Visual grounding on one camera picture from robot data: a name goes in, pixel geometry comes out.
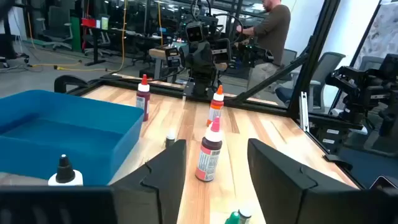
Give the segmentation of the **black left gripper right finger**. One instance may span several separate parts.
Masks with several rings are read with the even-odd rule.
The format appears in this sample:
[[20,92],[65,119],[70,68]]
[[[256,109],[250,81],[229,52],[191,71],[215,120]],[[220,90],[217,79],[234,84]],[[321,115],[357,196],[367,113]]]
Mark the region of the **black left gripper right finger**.
[[267,224],[355,224],[354,188],[258,139],[248,140],[251,180]]

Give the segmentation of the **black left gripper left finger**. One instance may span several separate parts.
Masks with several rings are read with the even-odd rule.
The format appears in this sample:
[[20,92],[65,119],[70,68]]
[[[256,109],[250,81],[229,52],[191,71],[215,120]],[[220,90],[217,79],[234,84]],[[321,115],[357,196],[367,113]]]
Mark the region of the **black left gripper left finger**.
[[112,184],[118,224],[176,224],[185,183],[181,139]]

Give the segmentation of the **small white-capped dropper bottle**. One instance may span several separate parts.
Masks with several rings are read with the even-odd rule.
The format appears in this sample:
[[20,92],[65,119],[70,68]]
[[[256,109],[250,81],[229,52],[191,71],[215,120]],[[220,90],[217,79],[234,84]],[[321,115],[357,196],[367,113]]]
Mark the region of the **small white-capped dropper bottle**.
[[239,224],[250,224],[252,218],[252,209],[248,207],[241,207],[238,209]]
[[165,138],[165,148],[168,148],[171,145],[173,145],[175,142],[175,138],[176,138],[175,130],[170,129]]

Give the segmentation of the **orange food coloring bottle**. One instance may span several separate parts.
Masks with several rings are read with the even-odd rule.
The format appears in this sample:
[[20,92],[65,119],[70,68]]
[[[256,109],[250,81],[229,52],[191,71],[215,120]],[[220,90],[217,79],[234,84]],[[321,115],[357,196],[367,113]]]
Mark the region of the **orange food coloring bottle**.
[[209,126],[217,116],[221,116],[221,111],[224,106],[224,94],[223,86],[220,85],[213,95],[213,99],[210,104],[209,116],[206,125]]

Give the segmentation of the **green food coloring bottle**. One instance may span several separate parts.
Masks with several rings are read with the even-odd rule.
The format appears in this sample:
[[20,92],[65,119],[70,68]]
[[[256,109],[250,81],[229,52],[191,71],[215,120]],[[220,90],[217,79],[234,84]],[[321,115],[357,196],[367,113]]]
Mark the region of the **green food coloring bottle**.
[[240,216],[238,212],[232,212],[224,224],[239,224]]

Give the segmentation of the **pink-tipped food coloring bottle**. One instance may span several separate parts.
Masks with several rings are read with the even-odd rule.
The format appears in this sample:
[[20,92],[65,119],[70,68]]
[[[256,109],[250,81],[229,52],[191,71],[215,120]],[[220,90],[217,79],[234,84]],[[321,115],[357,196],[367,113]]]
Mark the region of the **pink-tipped food coloring bottle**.
[[195,176],[204,182],[210,182],[215,178],[216,166],[222,147],[222,133],[220,129],[220,117],[217,116],[207,128],[201,141],[201,148]]

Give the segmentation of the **red-tipped food coloring bottle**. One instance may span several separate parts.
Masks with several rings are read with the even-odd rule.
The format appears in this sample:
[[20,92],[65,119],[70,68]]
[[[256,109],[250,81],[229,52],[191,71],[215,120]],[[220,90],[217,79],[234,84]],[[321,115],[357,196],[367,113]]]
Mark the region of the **red-tipped food coloring bottle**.
[[136,107],[144,110],[143,121],[149,118],[149,101],[150,101],[150,86],[147,81],[147,75],[143,74],[141,82],[138,84],[136,92]]

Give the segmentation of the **black-tipped food coloring bottle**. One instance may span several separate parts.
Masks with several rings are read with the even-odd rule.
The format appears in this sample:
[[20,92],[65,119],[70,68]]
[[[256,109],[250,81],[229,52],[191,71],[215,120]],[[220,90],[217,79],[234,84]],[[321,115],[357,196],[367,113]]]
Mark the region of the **black-tipped food coloring bottle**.
[[83,185],[83,175],[73,168],[67,155],[62,154],[58,160],[57,172],[49,178],[47,184],[49,186]]

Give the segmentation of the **person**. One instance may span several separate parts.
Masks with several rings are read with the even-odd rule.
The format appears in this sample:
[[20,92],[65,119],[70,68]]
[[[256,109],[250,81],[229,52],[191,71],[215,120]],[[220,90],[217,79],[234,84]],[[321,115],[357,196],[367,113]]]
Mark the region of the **person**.
[[281,0],[262,0],[262,5],[268,15],[260,24],[245,29],[242,26],[236,27],[237,32],[255,38],[257,44],[269,50],[274,57],[273,62],[261,63],[251,69],[249,89],[282,68],[282,56],[290,26],[290,9]]

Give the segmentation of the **blue plastic bin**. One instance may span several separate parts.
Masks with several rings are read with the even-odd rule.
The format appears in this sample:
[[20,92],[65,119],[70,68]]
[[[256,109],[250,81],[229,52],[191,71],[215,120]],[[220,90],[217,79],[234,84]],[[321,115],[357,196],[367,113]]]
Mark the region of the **blue plastic bin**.
[[49,179],[66,155],[85,185],[106,185],[136,145],[144,111],[29,90],[0,98],[0,172]]

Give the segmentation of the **grey office chair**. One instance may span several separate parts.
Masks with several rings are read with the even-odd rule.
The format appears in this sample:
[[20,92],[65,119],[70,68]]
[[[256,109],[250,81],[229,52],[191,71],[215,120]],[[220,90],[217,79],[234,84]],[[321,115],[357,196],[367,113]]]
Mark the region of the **grey office chair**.
[[[336,70],[336,67],[345,57],[346,55],[336,52],[325,52],[320,57],[317,68],[310,81],[309,94],[307,94],[308,106],[311,106],[313,112],[325,112],[325,104],[323,99],[325,79],[331,72]],[[295,87],[299,73],[300,72],[293,72],[293,87]],[[292,98],[293,88],[277,87],[275,89],[275,93],[278,99],[288,106]]]
[[45,41],[42,46],[51,45],[53,50],[58,47],[65,47],[72,50],[70,42],[73,39],[73,33],[70,22],[70,12],[63,10],[58,6],[50,6],[48,18],[37,18],[42,23],[42,35],[50,41]]

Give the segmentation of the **black background robot rig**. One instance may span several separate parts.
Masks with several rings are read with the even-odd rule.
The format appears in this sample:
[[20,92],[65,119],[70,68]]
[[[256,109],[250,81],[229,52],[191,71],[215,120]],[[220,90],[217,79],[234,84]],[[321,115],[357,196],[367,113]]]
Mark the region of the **black background robot rig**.
[[[398,142],[398,130],[394,129],[398,122],[398,55],[388,54],[378,69],[358,70],[353,67],[340,67],[331,72],[325,79],[327,85],[339,88],[346,96],[343,98],[342,109],[332,108],[330,114],[350,123],[352,127],[343,128],[333,143],[327,148],[337,154],[348,132],[354,132],[355,126],[360,134],[368,136],[368,140]],[[380,103],[387,108],[380,110],[378,116],[382,124],[377,133],[368,131],[373,127],[368,120],[368,113]]]

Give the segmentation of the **white metal bracket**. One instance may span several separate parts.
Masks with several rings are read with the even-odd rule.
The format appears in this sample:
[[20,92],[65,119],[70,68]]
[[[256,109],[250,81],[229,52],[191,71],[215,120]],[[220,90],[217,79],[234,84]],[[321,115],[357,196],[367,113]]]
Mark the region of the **white metal bracket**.
[[310,123],[308,120],[308,101],[307,101],[307,93],[302,91],[300,94],[300,127],[304,132],[309,132]]

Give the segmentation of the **black aluminium table frame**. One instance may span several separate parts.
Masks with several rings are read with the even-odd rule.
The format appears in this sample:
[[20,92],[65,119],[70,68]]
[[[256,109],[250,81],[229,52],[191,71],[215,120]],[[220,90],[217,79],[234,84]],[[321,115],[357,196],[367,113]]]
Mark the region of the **black aluminium table frame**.
[[[228,96],[224,100],[224,105],[230,108],[239,108],[248,111],[257,111],[267,114],[273,114],[276,116],[283,116],[290,118],[293,121],[299,119],[299,115],[302,115],[303,109],[299,109],[299,94],[306,93],[309,91],[310,79],[315,72],[315,62],[318,60],[322,47],[326,41],[327,35],[329,33],[331,24],[335,17],[336,11],[340,4],[340,0],[324,0],[320,15],[315,26],[313,35],[308,41],[308,45],[293,62],[288,66],[281,69],[279,72],[275,73],[270,78],[260,82],[253,88],[240,93],[237,96]],[[293,91],[293,100],[290,102],[287,108],[282,108],[280,106],[273,106],[270,104],[261,103],[260,100],[250,100],[252,96],[259,93],[266,86],[277,81],[279,78],[293,72],[297,67],[302,66],[299,73],[299,78],[297,84]],[[127,88],[131,90],[137,90],[138,80],[137,79],[127,79],[127,78],[110,78],[111,74],[105,75],[105,79],[102,77],[95,81],[89,81],[88,83],[80,78],[72,75],[62,75],[55,79],[54,81],[54,92],[65,93],[75,96],[83,96],[90,91],[99,88],[102,85],[118,86],[121,88]],[[67,91],[67,85],[75,85],[76,88]],[[181,98],[183,96],[182,89],[172,86],[167,86],[165,84],[155,84],[155,93],[158,95],[171,96],[175,98]],[[349,123],[343,121],[341,118],[332,117],[326,114],[316,114],[313,112],[308,112],[306,115],[309,122],[315,124],[321,124],[323,126],[331,126],[332,128],[359,128],[360,125]],[[339,181],[344,182],[347,185],[356,188],[363,188],[363,186],[352,177],[349,173],[348,165],[341,165],[337,162],[332,161],[335,167],[339,168],[339,172],[344,173],[344,176],[339,176]]]

